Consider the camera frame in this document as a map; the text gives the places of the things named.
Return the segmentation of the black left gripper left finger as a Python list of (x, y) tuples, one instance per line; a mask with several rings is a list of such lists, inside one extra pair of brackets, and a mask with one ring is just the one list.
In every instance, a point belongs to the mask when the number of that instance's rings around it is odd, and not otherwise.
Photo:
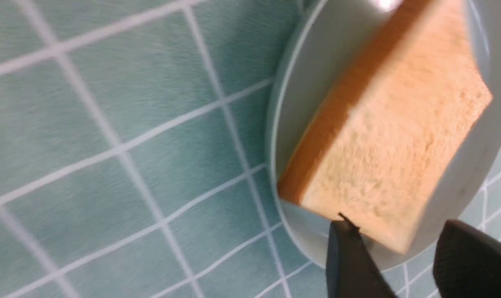
[(326, 286), (329, 298), (396, 298), (371, 258), (360, 228), (343, 213), (328, 230)]

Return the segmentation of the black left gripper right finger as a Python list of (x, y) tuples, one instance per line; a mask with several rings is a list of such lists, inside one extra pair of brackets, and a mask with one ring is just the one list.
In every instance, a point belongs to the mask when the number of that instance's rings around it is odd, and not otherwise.
[(450, 219), (437, 241), (433, 276), (442, 298), (501, 298), (501, 242)]

